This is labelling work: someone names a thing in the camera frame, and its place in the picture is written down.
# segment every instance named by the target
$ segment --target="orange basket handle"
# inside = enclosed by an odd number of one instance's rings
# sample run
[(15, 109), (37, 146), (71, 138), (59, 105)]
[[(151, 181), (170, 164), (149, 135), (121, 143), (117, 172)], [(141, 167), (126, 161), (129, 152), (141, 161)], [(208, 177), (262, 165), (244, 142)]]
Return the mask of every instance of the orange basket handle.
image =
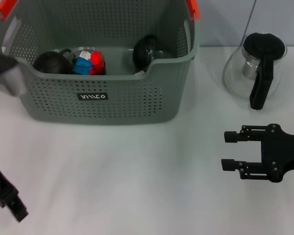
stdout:
[(196, 0), (186, 0), (186, 3), (191, 14), (191, 21), (194, 22), (194, 14), (196, 16), (196, 20), (198, 20), (200, 18), (200, 14)]
[(2, 13), (3, 17), (1, 17), (1, 20), (4, 20), (4, 18), (7, 18), (10, 14), (12, 8), (16, 4), (18, 0), (1, 0), (0, 2), (0, 12)]

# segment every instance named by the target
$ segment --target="black object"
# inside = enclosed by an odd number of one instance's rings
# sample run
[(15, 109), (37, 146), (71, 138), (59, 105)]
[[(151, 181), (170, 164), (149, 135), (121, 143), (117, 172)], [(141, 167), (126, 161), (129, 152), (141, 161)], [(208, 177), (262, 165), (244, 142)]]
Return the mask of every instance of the black object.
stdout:
[(240, 172), (242, 180), (270, 180), (279, 183), (286, 172), (294, 170), (294, 135), (282, 131), (280, 125), (243, 126), (240, 133), (225, 132), (226, 143), (261, 141), (261, 163), (222, 159), (224, 171)]
[(63, 56), (66, 52), (71, 52), (71, 50), (65, 49), (60, 53), (45, 52), (36, 59), (33, 67), (43, 73), (72, 74), (73, 68), (70, 62)]
[(27, 215), (26, 207), (18, 197), (17, 189), (0, 172), (0, 206), (8, 206), (17, 221), (21, 222)]
[(249, 55), (261, 61), (249, 97), (251, 108), (261, 110), (273, 81), (273, 63), (283, 57), (285, 45), (281, 39), (270, 33), (253, 33), (245, 39), (244, 49)]
[(17, 63), (17, 60), (13, 57), (0, 54), (0, 74), (14, 68)]
[(133, 62), (137, 71), (147, 71), (151, 62), (160, 59), (163, 45), (155, 35), (147, 35), (142, 38), (134, 47)]

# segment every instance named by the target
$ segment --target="black kettle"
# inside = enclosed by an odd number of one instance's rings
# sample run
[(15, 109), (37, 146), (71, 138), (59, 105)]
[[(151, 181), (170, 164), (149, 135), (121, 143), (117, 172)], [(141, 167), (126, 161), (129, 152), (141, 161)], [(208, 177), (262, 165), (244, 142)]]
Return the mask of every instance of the black kettle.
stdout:
[(36, 59), (33, 67), (43, 73), (72, 74), (73, 68), (70, 62), (63, 56), (66, 52), (71, 52), (71, 50), (65, 49), (59, 53), (45, 52)]

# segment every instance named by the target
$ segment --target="white table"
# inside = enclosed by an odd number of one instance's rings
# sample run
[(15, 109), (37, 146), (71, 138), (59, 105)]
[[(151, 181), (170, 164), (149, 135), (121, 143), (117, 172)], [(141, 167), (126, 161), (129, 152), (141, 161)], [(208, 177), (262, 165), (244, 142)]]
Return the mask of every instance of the white table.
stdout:
[(279, 184), (241, 180), (221, 158), (259, 162), (260, 143), (224, 142), (243, 124), (294, 134), (294, 47), (261, 111), (222, 86), (234, 48), (200, 48), (178, 116), (167, 123), (38, 122), (0, 93), (0, 169), (29, 216), (0, 208), (0, 235), (294, 235), (294, 171)]

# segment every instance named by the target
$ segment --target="gray plastic basket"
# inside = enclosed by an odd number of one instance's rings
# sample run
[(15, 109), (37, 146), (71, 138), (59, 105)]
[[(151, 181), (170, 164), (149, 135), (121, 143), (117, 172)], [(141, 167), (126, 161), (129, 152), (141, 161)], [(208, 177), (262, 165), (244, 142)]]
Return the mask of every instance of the gray plastic basket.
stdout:
[[(21, 100), (36, 119), (83, 124), (168, 121), (178, 112), (199, 45), (194, 2), (18, 0), (6, 18), (0, 12), (0, 51), (16, 21), (5, 54), (20, 62), (28, 90)], [(148, 34), (169, 46), (174, 58), (155, 60), (145, 74), (134, 75), (132, 49)], [(44, 74), (32, 67), (43, 52), (87, 46), (103, 51), (106, 76)], [(94, 96), (83, 96), (85, 101), (79, 100), (80, 94)]]

